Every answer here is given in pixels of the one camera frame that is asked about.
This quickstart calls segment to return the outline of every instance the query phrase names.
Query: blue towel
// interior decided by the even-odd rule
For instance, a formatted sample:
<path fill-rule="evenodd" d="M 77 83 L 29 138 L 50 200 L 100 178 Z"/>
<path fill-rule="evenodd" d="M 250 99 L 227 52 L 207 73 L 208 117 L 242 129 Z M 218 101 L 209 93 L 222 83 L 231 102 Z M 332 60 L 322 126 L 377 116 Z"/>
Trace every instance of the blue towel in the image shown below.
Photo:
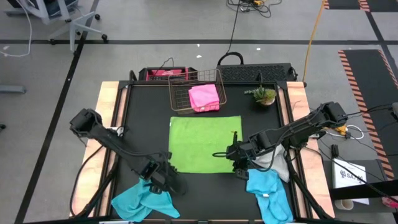
<path fill-rule="evenodd" d="M 180 214 L 173 207 L 170 194 L 168 192 L 161 194 L 150 192 L 147 185 L 149 183 L 140 178 L 138 184 L 112 200 L 112 206 L 118 215 L 123 220 L 141 222 L 154 209 L 173 218 L 178 218 Z"/>
<path fill-rule="evenodd" d="M 261 172 L 249 169 L 246 191 L 254 193 L 259 204 L 261 217 L 266 224 L 281 224 L 293 221 L 292 211 L 282 182 L 274 170 Z"/>

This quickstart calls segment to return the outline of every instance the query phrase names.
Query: wire basket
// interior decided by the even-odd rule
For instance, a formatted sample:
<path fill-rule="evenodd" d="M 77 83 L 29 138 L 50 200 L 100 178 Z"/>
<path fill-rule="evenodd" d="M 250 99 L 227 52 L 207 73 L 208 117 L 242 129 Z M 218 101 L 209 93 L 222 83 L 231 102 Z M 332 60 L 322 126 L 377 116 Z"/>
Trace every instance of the wire basket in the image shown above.
<path fill-rule="evenodd" d="M 215 84 L 219 103 L 202 107 L 192 107 L 189 90 L 193 86 Z M 169 76 L 170 104 L 178 114 L 212 111 L 226 103 L 223 79 L 218 69 L 186 72 Z"/>

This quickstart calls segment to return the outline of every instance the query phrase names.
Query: wooden frame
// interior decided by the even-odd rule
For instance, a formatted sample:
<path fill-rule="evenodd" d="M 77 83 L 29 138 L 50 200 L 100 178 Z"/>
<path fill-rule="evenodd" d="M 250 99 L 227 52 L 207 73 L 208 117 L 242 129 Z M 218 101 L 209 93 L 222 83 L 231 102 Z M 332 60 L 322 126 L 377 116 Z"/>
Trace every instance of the wooden frame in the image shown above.
<path fill-rule="evenodd" d="M 103 125 L 109 127 L 111 125 L 114 106 L 116 103 L 116 96 L 118 94 L 119 82 L 103 82 L 101 90 L 98 95 L 98 101 L 96 105 L 96 111 L 102 116 Z M 302 82 L 288 82 L 287 92 L 289 93 L 290 107 L 292 108 L 293 119 L 299 119 L 309 114 L 310 109 L 308 107 L 307 96 L 305 94 L 304 85 Z M 120 97 L 120 106 L 118 111 L 118 117 L 116 120 L 116 126 L 120 126 L 122 123 L 122 116 L 124 110 L 124 104 L 126 99 L 127 89 L 124 88 Z M 282 114 L 284 123 L 289 122 L 288 112 L 286 107 L 286 102 L 284 100 L 284 92 L 279 91 L 280 102 L 282 106 Z M 83 161 L 100 146 L 100 144 L 90 139 L 87 144 L 86 152 Z M 308 142 L 308 147 L 311 149 L 318 150 L 317 141 L 310 139 Z M 329 189 L 326 182 L 325 173 L 323 171 L 322 159 L 319 154 L 309 151 L 301 150 L 302 164 L 304 169 L 305 180 L 307 183 L 307 188 L 317 200 L 317 202 L 322 206 L 322 208 L 331 217 L 335 216 L 333 211 L 333 206 L 331 203 Z M 87 202 L 91 199 L 93 193 L 99 186 L 102 168 L 105 159 L 105 149 L 102 149 L 92 161 L 89 161 L 86 167 L 82 170 L 80 178 L 78 180 L 76 191 L 73 196 L 72 208 L 75 213 L 80 212 Z M 108 166 L 108 171 L 112 167 L 114 159 L 114 152 L 111 153 L 109 158 L 110 164 Z M 110 186 L 107 187 L 103 194 L 101 208 L 99 210 L 99 215 L 106 215 L 109 201 Z M 304 199 L 300 189 L 296 186 L 298 206 L 300 210 L 300 215 L 302 218 L 307 217 L 306 210 L 304 206 Z M 313 217 L 316 218 L 317 215 L 312 211 Z"/>

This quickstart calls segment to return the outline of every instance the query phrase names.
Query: pink towel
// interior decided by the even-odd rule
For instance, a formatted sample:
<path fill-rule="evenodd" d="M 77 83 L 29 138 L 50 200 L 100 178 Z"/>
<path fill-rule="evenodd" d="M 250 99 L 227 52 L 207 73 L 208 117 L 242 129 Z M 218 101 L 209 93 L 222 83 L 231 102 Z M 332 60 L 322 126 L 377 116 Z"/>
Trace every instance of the pink towel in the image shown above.
<path fill-rule="evenodd" d="M 196 112 L 219 110 L 220 99 L 214 84 L 194 86 L 189 91 L 191 107 Z"/>

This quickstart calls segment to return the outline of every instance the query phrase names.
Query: potted plant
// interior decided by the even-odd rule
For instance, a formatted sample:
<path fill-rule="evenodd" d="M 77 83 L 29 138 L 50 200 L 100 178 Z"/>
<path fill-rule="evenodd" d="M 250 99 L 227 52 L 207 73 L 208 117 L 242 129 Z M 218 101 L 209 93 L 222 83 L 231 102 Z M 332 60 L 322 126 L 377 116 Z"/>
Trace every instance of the potted plant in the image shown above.
<path fill-rule="evenodd" d="M 262 106 L 269 106 L 275 102 L 276 91 L 263 88 L 260 86 L 255 90 L 245 91 L 244 94 L 253 94 L 254 99 L 257 103 Z"/>

